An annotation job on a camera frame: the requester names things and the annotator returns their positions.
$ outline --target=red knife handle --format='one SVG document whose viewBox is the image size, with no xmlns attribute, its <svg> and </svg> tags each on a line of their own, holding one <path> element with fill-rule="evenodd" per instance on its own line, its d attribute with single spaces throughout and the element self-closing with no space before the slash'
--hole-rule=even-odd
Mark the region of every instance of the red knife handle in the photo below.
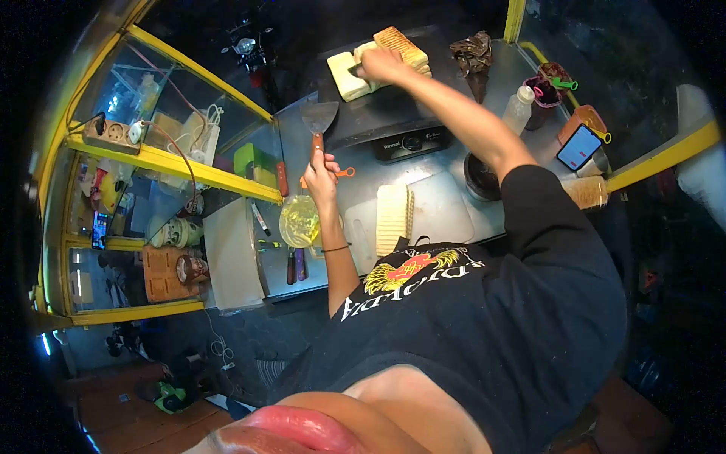
<svg viewBox="0 0 726 454">
<path fill-rule="evenodd" d="M 320 150 L 325 153 L 325 149 L 322 145 L 322 134 L 319 132 L 313 133 L 313 141 L 310 144 L 310 163 L 313 162 L 313 156 L 315 156 L 315 150 Z"/>
<path fill-rule="evenodd" d="M 287 172 L 285 171 L 285 163 L 279 162 L 277 167 L 277 185 L 280 187 L 280 195 L 287 197 L 290 194 L 290 188 L 287 187 Z"/>
<path fill-rule="evenodd" d="M 292 285 L 295 283 L 295 255 L 290 252 L 290 256 L 287 258 L 287 284 Z"/>
</svg>

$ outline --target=man's lips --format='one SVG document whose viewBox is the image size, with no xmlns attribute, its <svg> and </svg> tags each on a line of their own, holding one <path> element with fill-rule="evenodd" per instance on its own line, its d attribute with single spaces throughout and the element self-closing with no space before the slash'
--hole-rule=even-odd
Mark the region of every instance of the man's lips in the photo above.
<svg viewBox="0 0 726 454">
<path fill-rule="evenodd" d="M 358 437 L 334 418 L 287 405 L 260 408 L 239 423 L 220 429 L 218 438 L 224 445 L 249 447 L 257 453 L 368 452 Z"/>
</svg>

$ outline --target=black t-shirt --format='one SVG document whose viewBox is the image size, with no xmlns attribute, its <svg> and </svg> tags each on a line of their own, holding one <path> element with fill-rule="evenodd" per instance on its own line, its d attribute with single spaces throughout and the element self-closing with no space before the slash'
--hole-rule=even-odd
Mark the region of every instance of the black t-shirt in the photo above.
<svg viewBox="0 0 726 454">
<path fill-rule="evenodd" d="M 555 175 L 518 167 L 502 200 L 511 254 L 438 243 L 381 259 L 283 371 L 269 403 L 342 392 L 409 364 L 471 414 L 495 453 L 541 452 L 613 366 L 625 297 L 603 242 Z"/>
</svg>

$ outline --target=motorcycle headlight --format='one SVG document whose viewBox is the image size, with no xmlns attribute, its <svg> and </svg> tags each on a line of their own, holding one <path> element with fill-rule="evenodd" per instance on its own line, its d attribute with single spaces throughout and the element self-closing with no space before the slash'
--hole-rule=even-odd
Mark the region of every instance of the motorcycle headlight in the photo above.
<svg viewBox="0 0 726 454">
<path fill-rule="evenodd" d="M 255 48 L 255 45 L 257 42 L 252 38 L 242 38 L 240 39 L 240 42 L 237 43 L 237 46 L 234 46 L 234 51 L 240 55 L 249 54 L 252 52 L 252 49 Z"/>
</svg>

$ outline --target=smartphone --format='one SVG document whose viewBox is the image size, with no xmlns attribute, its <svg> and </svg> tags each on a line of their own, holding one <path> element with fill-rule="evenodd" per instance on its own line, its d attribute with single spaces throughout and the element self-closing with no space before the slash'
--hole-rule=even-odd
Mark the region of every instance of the smartphone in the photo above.
<svg viewBox="0 0 726 454">
<path fill-rule="evenodd" d="M 107 214 L 96 211 L 93 215 L 93 232 L 91 233 L 91 247 L 101 251 L 106 249 L 106 231 L 110 222 Z"/>
<path fill-rule="evenodd" d="M 602 144 L 590 128 L 581 124 L 557 153 L 557 159 L 570 170 L 578 171 Z"/>
</svg>

